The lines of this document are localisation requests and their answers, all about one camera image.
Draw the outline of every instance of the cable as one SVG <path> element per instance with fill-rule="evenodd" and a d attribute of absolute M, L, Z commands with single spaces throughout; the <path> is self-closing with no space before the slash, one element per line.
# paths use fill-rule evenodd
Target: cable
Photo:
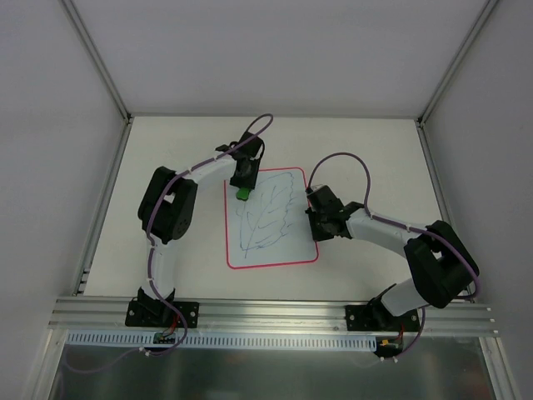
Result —
<path fill-rule="evenodd" d="M 393 227 L 397 227 L 397 228 L 400 228 L 400 229 L 405 229 L 407 231 L 412 231 L 412 232 L 415 232 L 415 233 L 419 233 L 419 234 L 422 234 L 422 235 L 429 236 L 430 238 L 433 238 L 433 239 L 441 242 L 446 248 L 448 248 L 448 250 L 451 251 L 451 253 L 459 260 L 459 262 L 461 264 L 463 264 L 463 266 L 466 268 L 466 271 L 468 271 L 468 273 L 470 274 L 470 276 L 472 278 L 472 281 L 474 281 L 474 284 L 476 286 L 476 288 L 474 289 L 474 292 L 472 294 L 469 294 L 469 295 L 466 295 L 466 296 L 458 296 L 457 298 L 468 300 L 468 299 L 475 298 L 475 297 L 479 296 L 479 294 L 481 292 L 481 284 L 480 284 L 479 278 L 477 277 L 476 273 L 474 272 L 474 268 L 472 268 L 472 266 L 465 260 L 465 258 L 453 246 L 451 246 L 451 244 L 447 240 L 445 240 L 443 237 L 441 237 L 441 236 L 439 236 L 439 235 L 437 235 L 437 234 L 435 234 L 433 232 L 429 232 L 429 231 L 427 231 L 425 229 L 419 229 L 418 227 L 407 227 L 407 225 L 405 225 L 404 223 L 401 223 L 401 222 L 398 222 L 398 221 L 394 221 L 394 220 L 391 220 L 391 219 L 388 219 L 388 218 L 380 217 L 380 216 L 375 215 L 373 212 L 370 211 L 370 208 L 368 207 L 368 198 L 370 196 L 370 188 L 371 188 L 370 171 L 368 170 L 368 167 L 366 166 L 365 162 L 360 157 L 358 157 L 357 155 L 352 154 L 351 152 L 334 152 L 333 154 L 330 154 L 329 156 L 324 157 L 322 160 L 320 160 L 318 162 L 318 164 L 314 167 L 314 169 L 313 169 L 313 171 L 311 173 L 311 177 L 309 178 L 309 184 L 307 185 L 309 188 L 311 187 L 312 180 L 313 180 L 313 178 L 315 176 L 315 173 L 316 173 L 316 170 L 318 169 L 318 167 L 320 167 L 326 160 L 328 160 L 330 158 L 333 158 L 333 157 L 337 157 L 337 156 L 348 156 L 348 157 L 355 158 L 362 165 L 363 169 L 365 170 L 365 174 L 366 174 L 366 191 L 365 191 L 365 199 L 363 201 L 363 206 L 365 208 L 366 214 L 370 218 L 375 219 L 376 221 L 379 221 L 380 223 L 386 223 L 387 225 L 392 225 Z"/>
<path fill-rule="evenodd" d="M 411 350 L 413 348 L 413 346 L 415 345 L 415 343 L 418 342 L 418 339 L 420 339 L 420 336 L 422 335 L 422 331 L 424 330 L 424 326 L 426 325 L 426 307 L 421 307 L 421 310 L 422 310 L 422 318 L 420 319 L 420 329 L 416 333 L 416 336 L 413 339 L 413 341 L 411 343 L 409 343 L 409 346 L 404 348 L 401 351 L 400 354 L 395 356 L 396 358 L 399 358 L 399 357 L 403 356 L 405 353 L 407 353 L 409 350 Z"/>
<path fill-rule="evenodd" d="M 78 374 L 84 374 L 84 375 L 90 375 L 90 374 L 93 374 L 93 373 L 100 373 L 101 371 L 105 371 L 106 369 L 109 369 L 110 367 L 112 367 L 113 365 L 115 365 L 116 363 L 118 363 L 120 360 L 124 359 L 126 356 L 132 354 L 132 353 L 136 353 L 136 352 L 139 352 L 139 351 L 144 351 L 145 352 L 145 355 L 150 355 L 150 356 L 156 356 L 156 357 L 160 357 L 160 356 L 164 356 L 168 353 L 170 353 L 172 350 L 174 350 L 175 348 L 177 348 L 180 344 L 183 343 L 183 341 L 185 340 L 185 338 L 187 337 L 187 330 L 188 330 L 188 326 L 187 326 L 187 321 L 185 319 L 185 317 L 183 317 L 183 314 L 177 309 L 175 308 L 171 303 L 169 303 L 165 298 L 163 298 L 163 296 L 159 293 L 159 291 L 157 290 L 157 287 L 156 285 L 154 284 L 153 282 L 153 275 L 152 275 L 152 260 L 153 260 L 153 255 L 154 255 L 154 252 L 155 252 L 155 240 L 154 238 L 152 237 L 152 226 L 153 226 L 153 222 L 156 218 L 156 215 L 157 215 L 157 212 L 159 211 L 159 207 L 162 205 L 162 202 L 165 198 L 165 196 L 167 195 L 167 193 L 170 191 L 172 185 L 180 178 L 183 178 L 185 177 L 188 173 L 191 173 L 192 171 L 195 171 L 197 170 L 198 168 L 201 168 L 209 163 L 215 163 L 218 159 L 222 158 L 222 157 L 225 157 L 233 152 L 235 152 L 236 150 L 238 150 L 239 148 L 241 148 L 242 146 L 244 146 L 245 144 L 251 142 L 253 139 L 257 138 L 260 134 L 262 134 L 263 132 L 265 132 L 272 124 L 272 122 L 274 121 L 274 116 L 270 113 L 265 113 L 265 114 L 262 114 L 260 115 L 259 117 L 257 117 L 256 119 L 254 119 L 252 121 L 252 123 L 250 123 L 250 125 L 248 125 L 247 129 L 245 132 L 249 132 L 249 130 L 260 120 L 262 120 L 263 118 L 269 118 L 268 119 L 268 122 L 261 128 L 259 129 L 256 133 L 254 133 L 252 136 L 250 136 L 248 139 L 244 140 L 243 142 L 241 143 L 238 143 L 236 144 L 235 146 L 231 147 L 229 150 L 227 150 L 226 152 L 222 153 L 222 154 L 219 154 L 218 156 L 216 156 L 215 158 L 209 158 L 205 161 L 202 161 L 202 162 L 199 162 L 197 165 L 195 165 L 194 167 L 191 168 L 190 171 L 184 171 L 184 172 L 181 172 L 181 173 L 178 173 L 175 177 L 173 177 L 169 182 L 168 184 L 165 186 L 165 188 L 163 189 L 163 191 L 161 192 L 161 195 L 159 196 L 157 202 L 156 202 L 156 205 L 154 206 L 153 210 L 152 210 L 152 214 L 150 215 L 150 219 L 148 220 L 148 225 L 147 225 L 147 238 L 148 240 L 150 241 L 150 244 L 152 245 L 152 247 L 150 248 L 150 252 L 148 253 L 148 262 L 147 262 L 147 275 L 148 275 L 148 280 L 150 281 L 150 288 L 153 290 L 154 294 L 156 295 L 156 297 L 159 299 L 160 302 L 162 302 L 165 306 L 167 306 L 167 308 L 170 308 L 177 316 L 177 318 L 179 318 L 182 323 L 183 323 L 183 335 L 182 337 L 179 339 L 179 340 L 176 340 L 176 342 L 174 344 L 172 344 L 172 346 L 168 347 L 167 349 L 161 351 L 161 352 L 153 352 L 153 351 L 150 351 L 150 350 L 145 350 L 143 347 L 140 347 L 140 348 L 132 348 L 132 349 L 129 349 L 127 350 L 126 352 L 122 353 L 120 356 L 118 356 L 117 358 L 115 358 L 113 361 L 111 361 L 109 364 L 107 365 L 104 365 L 102 367 L 98 367 L 98 368 L 94 368 L 94 369 L 87 369 L 87 370 L 83 370 L 83 369 L 77 369 L 77 368 L 74 368 L 72 367 L 70 364 L 68 364 L 68 361 L 67 361 L 67 352 L 65 352 L 63 354 L 63 361 L 62 361 L 62 365 L 68 369 L 69 371 L 73 372 L 73 373 L 78 373 Z"/>
<path fill-rule="evenodd" d="M 239 148 L 241 148 L 245 144 L 247 144 L 247 143 L 251 142 L 253 139 L 257 138 L 263 132 L 265 132 L 268 129 L 268 127 L 271 126 L 272 121 L 274 121 L 274 116 L 272 114 L 270 114 L 270 113 L 262 114 L 259 117 L 257 117 L 256 119 L 254 119 L 252 121 L 252 123 L 250 123 L 250 125 L 248 125 L 248 127 L 247 127 L 247 129 L 245 131 L 245 132 L 248 132 L 251 127 L 253 127 L 258 121 L 260 121 L 261 119 L 263 119 L 265 117 L 269 118 L 269 120 L 265 124 L 265 126 L 262 127 L 261 129 L 259 129 L 259 131 L 254 133 L 248 139 L 246 139 L 243 142 L 238 143 L 237 145 L 229 148 L 227 151 L 225 151 L 224 153 L 216 156 L 215 158 L 208 158 L 207 160 L 199 162 L 197 165 L 193 166 L 190 171 L 184 171 L 184 172 L 178 173 L 175 177 L 173 177 L 167 183 L 165 188 L 162 190 L 161 195 L 159 196 L 158 200 L 156 201 L 156 205 L 154 206 L 154 208 L 152 210 L 152 214 L 150 215 L 150 218 L 148 219 L 148 225 L 147 225 L 147 238 L 148 238 L 148 241 L 150 241 L 150 244 L 152 245 L 152 248 L 150 249 L 150 252 L 148 254 L 148 280 L 150 281 L 150 288 L 153 290 L 154 294 L 159 299 L 159 301 L 161 303 L 163 303 L 165 306 L 167 306 L 167 308 L 170 308 L 182 320 L 182 322 L 183 322 L 183 335 L 182 335 L 182 337 L 179 340 L 176 340 L 176 342 L 174 344 L 172 344 L 172 346 L 170 346 L 166 350 L 164 350 L 162 352 L 148 352 L 148 354 L 157 355 L 157 356 L 164 356 L 165 354 L 170 353 L 172 350 L 174 350 L 180 344 L 183 343 L 183 341 L 187 337 L 187 329 L 188 329 L 187 322 L 186 322 L 185 318 L 183 317 L 183 314 L 177 308 L 175 308 L 172 304 L 170 304 L 165 298 L 163 298 L 163 296 L 159 293 L 159 291 L 157 290 L 156 285 L 153 282 L 152 259 L 153 259 L 153 254 L 155 252 L 156 241 L 152 237 L 152 226 L 153 226 L 153 223 L 154 223 L 154 221 L 156 219 L 157 211 L 159 211 L 159 207 L 162 205 L 163 200 L 165 199 L 165 196 L 168 194 L 168 192 L 170 191 L 171 187 L 174 185 L 174 183 L 176 183 L 176 181 L 178 179 L 183 178 L 188 173 L 191 173 L 191 172 L 197 170 L 198 168 L 204 167 L 204 166 L 206 166 L 209 163 L 215 163 L 216 160 L 235 152 L 236 150 L 238 150 Z"/>

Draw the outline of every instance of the red border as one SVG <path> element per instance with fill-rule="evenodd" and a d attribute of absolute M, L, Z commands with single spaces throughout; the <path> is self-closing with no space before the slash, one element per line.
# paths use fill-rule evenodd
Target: red border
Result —
<path fill-rule="evenodd" d="M 303 175 L 303 184 L 304 187 L 307 187 L 307 180 L 306 180 L 306 173 L 303 169 L 300 167 L 287 167 L 287 168 L 268 168 L 268 169 L 260 169 L 259 172 L 266 172 L 266 171 L 285 171 L 287 169 L 299 169 L 301 171 L 301 174 Z M 315 242 L 316 247 L 316 257 L 314 260 L 309 261 L 292 261 L 292 262 L 279 262 L 277 264 L 258 264 L 258 265 L 248 265 L 246 267 L 233 267 L 230 264 L 230 249 L 229 249 L 229 237 L 228 237 L 228 226 L 227 226 L 227 200 L 226 200 L 226 186 L 227 181 L 224 181 L 224 220 L 226 222 L 226 263 L 227 266 L 231 269 L 238 270 L 238 269 L 251 269 L 251 268 L 263 268 L 263 267 L 280 267 L 282 265 L 295 265 L 295 264 L 310 264 L 314 263 L 318 257 L 320 256 L 320 253 L 318 252 L 318 243 Z"/>

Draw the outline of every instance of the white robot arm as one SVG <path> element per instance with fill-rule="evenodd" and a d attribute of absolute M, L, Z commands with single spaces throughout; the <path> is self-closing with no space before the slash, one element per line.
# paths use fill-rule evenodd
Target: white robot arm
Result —
<path fill-rule="evenodd" d="M 309 187 L 307 198 L 311 207 L 306 213 L 315 241 L 335 236 L 366 240 L 406 258 L 412 278 L 388 288 L 369 302 L 369 315 L 376 319 L 376 329 L 380 327 L 379 320 L 390 320 L 428 304 L 444 308 L 472 282 L 472 276 L 457 257 L 440 242 L 420 234 L 420 230 L 445 239 L 479 275 L 476 263 L 446 222 L 436 221 L 427 227 L 404 222 L 398 222 L 398 227 L 385 224 L 379 219 L 395 220 L 379 218 L 374 213 L 369 215 L 358 202 L 344 206 L 328 186 Z M 418 232 L 405 230 L 405 226 Z"/>

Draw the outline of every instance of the metal corner post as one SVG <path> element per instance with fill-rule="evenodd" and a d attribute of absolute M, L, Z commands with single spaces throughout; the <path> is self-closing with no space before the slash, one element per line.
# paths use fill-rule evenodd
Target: metal corner post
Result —
<path fill-rule="evenodd" d="M 98 239 L 100 238 L 100 233 L 102 232 L 103 223 L 106 218 L 107 208 L 109 207 L 109 202 L 111 202 L 111 195 L 113 188 L 115 187 L 115 182 L 117 180 L 118 170 L 120 169 L 120 164 L 122 162 L 122 157 L 126 151 L 127 140 L 130 136 L 130 131 L 132 130 L 132 121 L 125 123 L 122 128 L 121 137 L 118 141 L 117 150 L 113 156 L 111 167 L 107 172 L 107 177 L 103 186 L 102 194 L 98 199 L 97 211 L 94 215 L 89 228 L 89 233 L 87 235 L 87 240 L 82 250 L 82 256 L 80 257 L 80 264 L 78 274 L 75 277 L 75 281 L 72 283 L 72 293 L 77 294 L 77 289 L 79 287 L 81 278 L 83 274 L 88 271 L 91 267 L 92 257 L 96 252 Z"/>
<path fill-rule="evenodd" d="M 463 39 L 455 56 L 452 58 L 450 65 L 444 72 L 444 76 L 439 81 L 439 84 L 433 92 L 430 101 L 427 103 L 424 112 L 419 118 L 422 128 L 426 124 L 427 119 L 430 117 L 431 113 L 433 113 L 433 111 L 435 110 L 445 90 L 451 85 L 453 77 L 456 75 L 461 64 L 465 60 L 466 55 L 471 49 L 472 44 L 479 36 L 483 27 L 486 25 L 487 20 L 491 16 L 492 12 L 495 10 L 496 5 L 499 1 L 500 0 L 487 0 L 483 8 L 480 10 L 480 13 L 477 15 L 476 21 Z"/>
<path fill-rule="evenodd" d="M 427 142 L 426 131 L 421 125 L 416 122 L 416 130 L 418 132 L 418 138 L 420 139 L 420 144 L 422 146 L 422 152 L 424 153 L 424 158 L 426 159 L 427 170 L 430 173 L 431 185 L 433 185 L 433 191 L 435 192 L 436 202 L 439 206 L 439 211 L 441 212 L 442 219 L 447 223 L 452 224 L 450 210 L 446 203 L 446 198 L 442 192 L 441 180 L 436 171 L 436 165 L 431 156 L 431 150 L 429 143 Z"/>
<path fill-rule="evenodd" d="M 124 101 L 118 92 L 117 86 L 112 80 L 111 74 L 107 70 L 106 64 L 102 60 L 102 56 L 100 56 L 100 53 L 98 52 L 98 49 L 94 44 L 94 41 L 92 40 L 85 22 L 83 21 L 80 12 L 77 10 L 76 5 L 74 4 L 74 1 L 59 0 L 59 3 L 61 4 L 65 14 L 67 15 L 67 18 L 76 31 L 80 42 L 87 51 L 88 56 L 91 58 L 92 64 L 96 68 L 98 75 L 102 79 L 102 82 L 109 92 L 113 102 L 115 103 L 115 106 L 122 116 L 122 119 L 124 119 L 124 121 L 128 121 L 130 119 L 130 112 L 126 109 L 126 105 L 124 104 Z"/>

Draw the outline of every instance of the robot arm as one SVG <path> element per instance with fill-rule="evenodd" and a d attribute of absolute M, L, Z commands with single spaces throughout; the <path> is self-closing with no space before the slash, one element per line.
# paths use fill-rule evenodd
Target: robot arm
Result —
<path fill-rule="evenodd" d="M 328 186 L 308 188 L 307 198 L 311 207 L 306 213 L 315 241 L 335 236 L 366 240 L 406 258 L 412 278 L 390 287 L 369 302 L 369 308 L 373 308 L 371 313 L 377 322 L 380 319 L 398 317 L 427 304 L 444 308 L 471 283 L 471 275 L 459 260 L 430 237 L 379 222 L 369 216 L 364 206 L 358 202 L 344 206 Z M 428 227 L 415 224 L 410 226 L 427 229 L 444 238 L 479 275 L 479 269 L 471 255 L 449 224 L 436 221 Z"/>
<path fill-rule="evenodd" d="M 177 179 L 158 208 L 151 230 L 153 244 L 147 240 L 148 257 L 151 257 L 148 264 L 151 265 L 155 287 L 168 302 L 174 298 L 174 270 L 180 248 L 178 239 L 191 225 L 197 194 L 226 179 L 230 180 L 230 185 L 240 189 L 237 196 L 242 200 L 246 200 L 249 192 L 255 188 L 265 144 L 259 137 L 250 139 L 251 136 L 251 133 L 245 132 L 239 142 L 217 147 L 218 152 L 225 153 L 236 145 L 241 145 L 231 155 L 219 156 L 216 161 L 190 172 L 187 178 Z M 143 231 L 147 231 L 150 217 L 163 190 L 176 175 L 176 171 L 165 167 L 159 167 L 153 173 L 137 213 L 142 221 Z M 136 305 L 142 314 L 139 318 L 148 326 L 165 326 L 170 310 L 158 300 L 150 282 L 144 282 L 139 288 Z"/>

